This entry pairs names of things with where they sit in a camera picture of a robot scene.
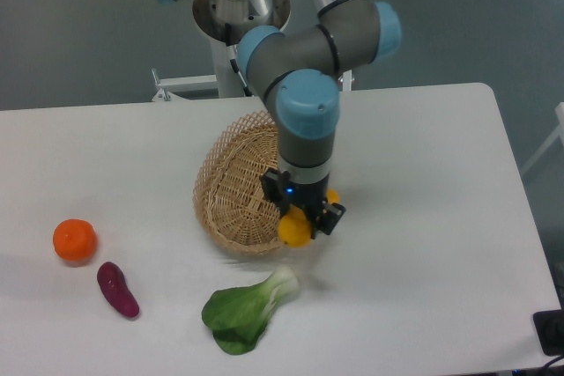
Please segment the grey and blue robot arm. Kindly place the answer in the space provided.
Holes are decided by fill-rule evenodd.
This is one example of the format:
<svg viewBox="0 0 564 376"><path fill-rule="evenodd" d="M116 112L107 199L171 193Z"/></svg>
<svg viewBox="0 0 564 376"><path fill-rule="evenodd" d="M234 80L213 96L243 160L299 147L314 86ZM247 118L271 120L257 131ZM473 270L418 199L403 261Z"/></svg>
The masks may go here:
<svg viewBox="0 0 564 376"><path fill-rule="evenodd" d="M328 191L340 116L338 78L398 49L396 12L371 0L313 0L317 24L287 35L290 8L284 0L193 1L201 31L226 48L239 94L257 96L276 124L278 163L261 185L280 213L279 237L306 243L332 233L345 214Z"/></svg>

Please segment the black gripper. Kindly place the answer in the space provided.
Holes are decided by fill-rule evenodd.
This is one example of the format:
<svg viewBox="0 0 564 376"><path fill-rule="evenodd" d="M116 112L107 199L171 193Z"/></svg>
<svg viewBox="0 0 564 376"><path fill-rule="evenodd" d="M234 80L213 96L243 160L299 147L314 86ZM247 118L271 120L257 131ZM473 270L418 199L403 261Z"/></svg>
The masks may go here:
<svg viewBox="0 0 564 376"><path fill-rule="evenodd" d="M329 175L312 184L300 184L290 180L291 174L268 168L261 176L263 196L273 203L283 217L290 211L290 206L302 210L311 224L311 239L319 233L331 235L338 222L345 214L345 207L340 203L325 201L329 185Z"/></svg>

